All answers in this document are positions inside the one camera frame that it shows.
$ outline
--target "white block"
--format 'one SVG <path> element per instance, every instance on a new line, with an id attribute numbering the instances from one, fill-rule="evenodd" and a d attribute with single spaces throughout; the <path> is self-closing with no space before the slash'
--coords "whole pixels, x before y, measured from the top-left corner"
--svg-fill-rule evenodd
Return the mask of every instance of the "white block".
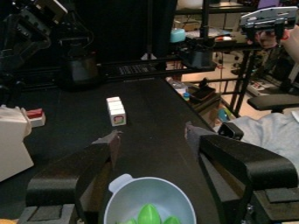
<path id="1" fill-rule="evenodd" d="M 107 102 L 121 102 L 121 98 L 118 96 L 107 98 Z"/>
<path id="2" fill-rule="evenodd" d="M 110 113 L 110 120 L 111 120 L 113 126 L 127 124 L 127 113 L 123 108 L 110 110 L 109 113 Z"/>
<path id="3" fill-rule="evenodd" d="M 123 106 L 122 101 L 111 101 L 111 102 L 107 104 L 110 110 L 111 110 L 113 107 L 119 106 L 119 105 Z"/>

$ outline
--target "white cloth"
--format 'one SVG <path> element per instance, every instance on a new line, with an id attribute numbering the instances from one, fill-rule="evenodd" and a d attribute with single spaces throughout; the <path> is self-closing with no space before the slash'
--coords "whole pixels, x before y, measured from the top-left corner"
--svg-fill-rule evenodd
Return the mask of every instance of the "white cloth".
<path id="1" fill-rule="evenodd" d="M 269 114 L 258 120 L 242 116 L 232 122 L 245 132 L 242 141 L 286 157 L 299 173 L 299 111 Z"/>

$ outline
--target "desk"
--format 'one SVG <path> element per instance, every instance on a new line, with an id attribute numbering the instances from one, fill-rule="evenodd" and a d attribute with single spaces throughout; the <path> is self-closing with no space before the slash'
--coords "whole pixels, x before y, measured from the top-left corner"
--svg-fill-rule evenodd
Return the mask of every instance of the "desk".
<path id="1" fill-rule="evenodd" d="M 211 190 L 183 137 L 185 124 L 209 128 L 162 79 L 115 82 L 70 93 L 55 89 L 23 94 L 18 105 L 43 108 L 45 127 L 26 138 L 35 167 L 0 183 L 0 217 L 15 219 L 25 209 L 26 187 L 34 174 L 55 159 L 83 149 L 113 131 L 106 99 L 119 96 L 127 113 L 121 154 L 111 179 L 130 173 L 174 182 L 195 208 L 198 223 L 221 223 Z"/>
<path id="2" fill-rule="evenodd" d="M 210 7 L 210 14 L 219 13 L 240 13 L 240 12 L 252 12 L 257 8 L 253 6 L 234 6 L 234 7 Z M 202 14 L 202 9 L 181 9 L 175 12 L 175 15 L 194 15 Z"/>

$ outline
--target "small box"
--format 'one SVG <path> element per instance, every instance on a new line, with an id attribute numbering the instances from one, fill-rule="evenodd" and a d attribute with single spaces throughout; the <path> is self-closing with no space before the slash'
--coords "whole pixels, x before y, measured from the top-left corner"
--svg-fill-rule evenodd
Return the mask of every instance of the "small box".
<path id="1" fill-rule="evenodd" d="M 109 113 L 110 113 L 110 120 L 111 120 L 113 126 L 127 124 L 127 113 L 123 108 L 110 110 Z"/>
<path id="2" fill-rule="evenodd" d="M 107 98 L 107 102 L 121 102 L 121 99 L 118 96 L 110 97 L 110 98 Z"/>
<path id="3" fill-rule="evenodd" d="M 122 101 L 111 101 L 111 102 L 107 104 L 107 106 L 109 106 L 110 109 L 111 109 L 113 107 L 115 107 L 115 106 L 119 106 L 119 105 L 123 105 Z"/>
<path id="4" fill-rule="evenodd" d="M 113 126 L 127 124 L 127 113 L 119 97 L 107 98 L 107 109 Z"/>

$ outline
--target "blue object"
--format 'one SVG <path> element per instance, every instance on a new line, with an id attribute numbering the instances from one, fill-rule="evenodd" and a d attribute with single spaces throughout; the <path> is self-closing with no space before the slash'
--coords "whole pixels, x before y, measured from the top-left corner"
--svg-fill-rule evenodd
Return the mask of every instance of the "blue object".
<path id="1" fill-rule="evenodd" d="M 186 40 L 185 29 L 174 29 L 171 33 L 171 43 L 178 43 Z"/>

